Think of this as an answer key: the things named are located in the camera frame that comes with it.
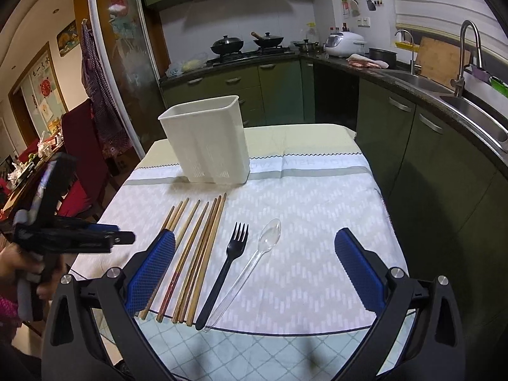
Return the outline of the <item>person's left hand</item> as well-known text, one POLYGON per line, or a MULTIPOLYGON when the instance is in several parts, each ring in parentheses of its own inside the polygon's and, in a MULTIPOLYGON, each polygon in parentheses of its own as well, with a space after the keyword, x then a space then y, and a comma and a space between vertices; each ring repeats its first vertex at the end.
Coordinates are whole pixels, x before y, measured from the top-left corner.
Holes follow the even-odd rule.
MULTIPOLYGON (((17 318, 17 278, 21 273, 41 273, 43 263, 24 252, 17 244, 1 238, 1 320, 12 321, 17 318)), ((36 294, 40 300, 52 299, 62 275, 68 272, 63 256, 58 258, 52 277, 39 284, 36 294)))

